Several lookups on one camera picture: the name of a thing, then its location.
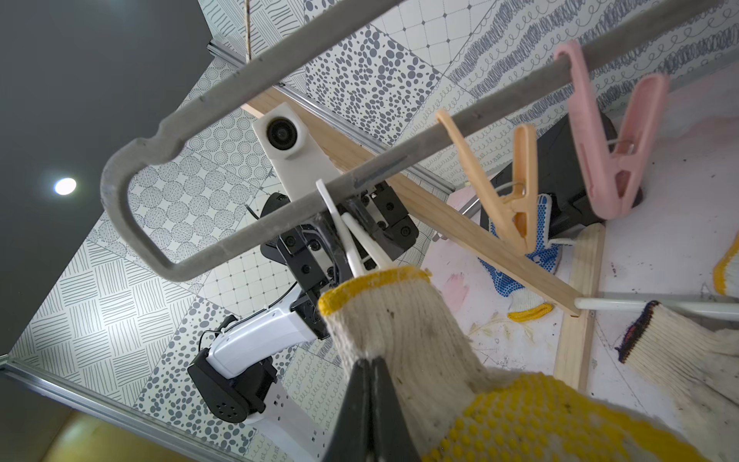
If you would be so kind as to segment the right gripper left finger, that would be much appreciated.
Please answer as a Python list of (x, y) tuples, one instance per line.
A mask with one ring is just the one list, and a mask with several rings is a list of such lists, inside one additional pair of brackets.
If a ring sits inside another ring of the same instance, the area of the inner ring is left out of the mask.
[(338, 415), (324, 462), (367, 461), (371, 442), (371, 363), (357, 361)]

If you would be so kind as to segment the beige knit gloves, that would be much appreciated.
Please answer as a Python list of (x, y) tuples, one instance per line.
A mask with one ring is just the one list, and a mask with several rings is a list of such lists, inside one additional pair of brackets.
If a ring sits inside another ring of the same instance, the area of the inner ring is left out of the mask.
[(710, 330), (653, 300), (619, 361), (667, 393), (685, 438), (712, 461), (738, 459), (738, 331)]

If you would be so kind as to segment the grey clip hanger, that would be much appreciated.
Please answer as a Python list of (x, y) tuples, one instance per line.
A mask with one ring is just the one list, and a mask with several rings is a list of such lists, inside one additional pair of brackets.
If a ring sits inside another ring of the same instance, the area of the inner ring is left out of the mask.
[[(269, 84), (318, 57), (350, 33), (356, 32), (360, 26), (368, 24), (399, 3), (340, 2), (206, 94), (163, 119), (152, 138), (132, 140), (111, 157), (100, 180), (102, 204), (119, 236), (154, 273), (173, 282), (188, 281), (326, 210), (321, 195), (311, 192), (305, 198), (294, 200), (276, 215), (257, 221), (181, 263), (172, 263), (134, 219), (128, 203), (128, 189), (132, 178), (139, 171), (173, 160), (194, 135), (265, 90), (271, 89)], [(721, 3), (723, 1), (662, 1), (588, 42), (582, 48), (585, 61), (589, 69), (598, 69)], [(571, 80), (569, 62), (564, 58), (557, 59), (503, 90), (479, 100), (455, 115), (453, 120), (462, 134), (469, 136), (564, 87)], [(383, 154), (369, 156), (369, 161), (329, 182), (326, 188), (336, 196), (335, 199), (342, 201), (450, 145), (450, 137), (444, 128), (429, 128)]]

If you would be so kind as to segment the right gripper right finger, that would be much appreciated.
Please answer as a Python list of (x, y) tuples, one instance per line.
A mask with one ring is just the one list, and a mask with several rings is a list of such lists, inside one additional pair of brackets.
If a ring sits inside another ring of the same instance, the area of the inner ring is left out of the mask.
[(385, 360), (371, 360), (369, 461), (420, 461)]

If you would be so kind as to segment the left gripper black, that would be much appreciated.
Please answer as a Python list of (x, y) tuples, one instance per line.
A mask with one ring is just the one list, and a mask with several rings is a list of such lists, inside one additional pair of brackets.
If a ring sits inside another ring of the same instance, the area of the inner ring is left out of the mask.
[(419, 234), (396, 192), (381, 182), (261, 244), (260, 251), (296, 279), (288, 300), (278, 305), (309, 329), (310, 338), (326, 338), (321, 295), (352, 279), (356, 270), (369, 273), (398, 260)]

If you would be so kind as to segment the white clothes peg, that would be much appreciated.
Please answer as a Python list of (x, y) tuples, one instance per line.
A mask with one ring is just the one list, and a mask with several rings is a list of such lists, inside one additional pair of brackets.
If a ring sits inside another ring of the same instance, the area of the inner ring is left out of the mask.
[(358, 243), (365, 248), (365, 251), (373, 259), (379, 271), (390, 269), (393, 265), (393, 260), (387, 252), (381, 248), (380, 244), (374, 238), (371, 238), (369, 233), (364, 230), (350, 213), (339, 213), (336, 204), (321, 179), (316, 181), (316, 188), (338, 231), (352, 276), (362, 277), (368, 272), (360, 258), (360, 252), (354, 239), (357, 239)]

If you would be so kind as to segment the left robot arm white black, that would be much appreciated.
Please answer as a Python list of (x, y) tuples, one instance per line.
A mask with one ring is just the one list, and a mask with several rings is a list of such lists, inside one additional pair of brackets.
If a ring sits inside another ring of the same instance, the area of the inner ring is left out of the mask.
[(255, 314), (228, 316), (215, 341), (200, 348), (188, 374), (210, 411), (252, 425), (294, 461), (417, 461), (400, 403), (382, 359), (350, 368), (338, 427), (322, 429), (277, 378), (273, 354), (329, 336), (319, 297), (352, 276), (337, 229), (327, 213), (260, 246), (283, 264), (296, 285)]

